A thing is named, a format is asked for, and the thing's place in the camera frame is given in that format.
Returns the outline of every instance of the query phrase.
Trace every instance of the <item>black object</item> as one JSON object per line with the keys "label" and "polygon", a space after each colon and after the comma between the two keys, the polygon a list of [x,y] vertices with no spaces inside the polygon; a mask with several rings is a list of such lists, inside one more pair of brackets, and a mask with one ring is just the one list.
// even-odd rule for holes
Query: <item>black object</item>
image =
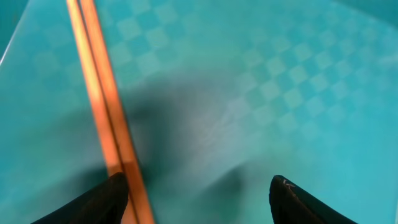
{"label": "black object", "polygon": [[119,224],[128,195],[126,177],[119,172],[33,224]]}
{"label": "black object", "polygon": [[269,190],[275,224],[355,223],[281,175],[274,176]]}

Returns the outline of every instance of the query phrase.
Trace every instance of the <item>wooden stick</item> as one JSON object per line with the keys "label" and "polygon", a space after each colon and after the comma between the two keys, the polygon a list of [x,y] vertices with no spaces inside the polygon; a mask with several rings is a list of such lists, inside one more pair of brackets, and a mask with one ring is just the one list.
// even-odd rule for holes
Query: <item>wooden stick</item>
{"label": "wooden stick", "polygon": [[[77,0],[67,0],[67,5],[105,164],[108,174],[112,175],[116,172],[122,172],[122,165],[106,111],[106,103],[101,91],[78,2]],[[124,211],[123,223],[137,223],[131,202],[128,203]]]}
{"label": "wooden stick", "polygon": [[114,135],[119,146],[120,160],[122,162],[123,171],[129,182],[132,202],[136,209],[138,221],[140,224],[154,224],[155,221],[152,216],[152,209],[142,180],[139,164],[134,153],[129,128],[119,98],[118,88],[114,80],[94,0],[81,0],[80,4],[85,17],[98,77],[108,107]]}

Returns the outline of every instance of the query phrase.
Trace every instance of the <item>glossy teal surface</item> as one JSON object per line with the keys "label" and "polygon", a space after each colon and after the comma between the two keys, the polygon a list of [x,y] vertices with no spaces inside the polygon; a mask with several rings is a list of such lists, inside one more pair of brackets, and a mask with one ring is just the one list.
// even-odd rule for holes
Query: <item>glossy teal surface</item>
{"label": "glossy teal surface", "polygon": [[376,17],[384,22],[398,27],[398,1],[395,0],[337,0],[343,4],[359,9],[369,16]]}
{"label": "glossy teal surface", "polygon": [[276,174],[394,222],[396,21],[324,0],[96,3],[159,223],[272,223]]}
{"label": "glossy teal surface", "polygon": [[106,178],[65,1],[29,1],[0,65],[0,127],[0,223],[31,223]]}
{"label": "glossy teal surface", "polygon": [[0,3],[0,58],[11,39],[27,0],[3,0]]}

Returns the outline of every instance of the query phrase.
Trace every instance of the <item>chopstick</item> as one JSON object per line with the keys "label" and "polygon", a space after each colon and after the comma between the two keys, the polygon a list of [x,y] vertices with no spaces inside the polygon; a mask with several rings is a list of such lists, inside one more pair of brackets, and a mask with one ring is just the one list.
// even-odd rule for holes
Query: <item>chopstick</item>
{"label": "chopstick", "polygon": [[86,22],[88,37],[104,93],[109,117],[113,127],[123,171],[129,182],[132,202],[137,218],[141,224],[155,223],[150,203],[142,180],[138,160],[134,153],[131,135],[125,119],[108,52],[106,50],[101,25],[95,8],[94,0],[80,1],[81,10]]}
{"label": "chopstick", "polygon": [[[95,61],[91,53],[79,4],[77,0],[67,0],[67,5],[105,164],[108,175],[112,175],[116,172],[122,172],[123,166],[119,158],[111,120],[107,112],[106,102],[102,93],[101,83],[98,79]],[[123,223],[137,223],[130,200],[124,211]]]}

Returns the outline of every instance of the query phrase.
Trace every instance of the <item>teal checkered tablecloth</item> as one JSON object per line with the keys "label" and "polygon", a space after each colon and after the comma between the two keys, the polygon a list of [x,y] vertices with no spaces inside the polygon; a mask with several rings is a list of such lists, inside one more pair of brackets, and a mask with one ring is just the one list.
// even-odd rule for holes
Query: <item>teal checkered tablecloth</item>
{"label": "teal checkered tablecloth", "polygon": [[159,223],[271,223],[276,174],[394,221],[394,27],[325,0],[96,5]]}
{"label": "teal checkered tablecloth", "polygon": [[0,127],[0,223],[107,178],[65,1],[29,1],[0,64]]}

